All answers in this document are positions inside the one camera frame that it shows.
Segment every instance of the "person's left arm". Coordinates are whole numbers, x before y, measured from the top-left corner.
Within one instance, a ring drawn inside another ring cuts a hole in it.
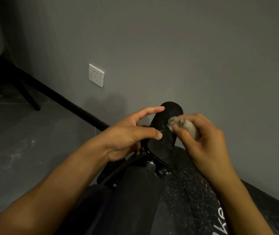
[[[158,130],[137,124],[141,118],[163,110],[158,106],[138,111],[83,144],[0,214],[0,234],[53,234],[107,162],[138,150],[144,138],[162,137]]]

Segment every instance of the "gray tile floor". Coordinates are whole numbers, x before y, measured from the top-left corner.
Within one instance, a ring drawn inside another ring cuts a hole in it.
[[[0,85],[0,212],[95,135],[93,126],[38,91],[28,90],[40,111],[10,84]]]

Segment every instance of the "person's left hand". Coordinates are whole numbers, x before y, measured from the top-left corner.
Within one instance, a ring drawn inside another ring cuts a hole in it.
[[[140,141],[145,138],[161,139],[162,133],[155,128],[138,126],[140,119],[147,115],[159,113],[165,110],[164,106],[149,107],[130,114],[123,120],[109,127],[95,137],[101,142],[108,155],[108,160],[118,161],[129,153],[140,149]]]

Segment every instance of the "white wall socket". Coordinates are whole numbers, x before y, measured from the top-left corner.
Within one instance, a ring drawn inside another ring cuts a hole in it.
[[[88,76],[93,83],[97,84],[100,87],[103,87],[103,79],[105,77],[105,73],[102,70],[90,64]]]

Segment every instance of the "hand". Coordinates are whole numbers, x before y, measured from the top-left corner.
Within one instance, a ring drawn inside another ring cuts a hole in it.
[[[223,131],[202,114],[180,115],[178,118],[191,121],[200,131],[201,138],[195,141],[187,130],[172,126],[174,133],[181,139],[189,155],[204,177],[216,189],[223,189],[239,178],[228,155]]]
[[[164,106],[157,106],[133,113],[97,135],[95,140],[104,143],[109,161],[118,161],[129,153],[139,150],[142,139],[155,138],[159,140],[162,138],[160,131],[155,128],[138,126],[138,122],[147,115],[164,110]]]

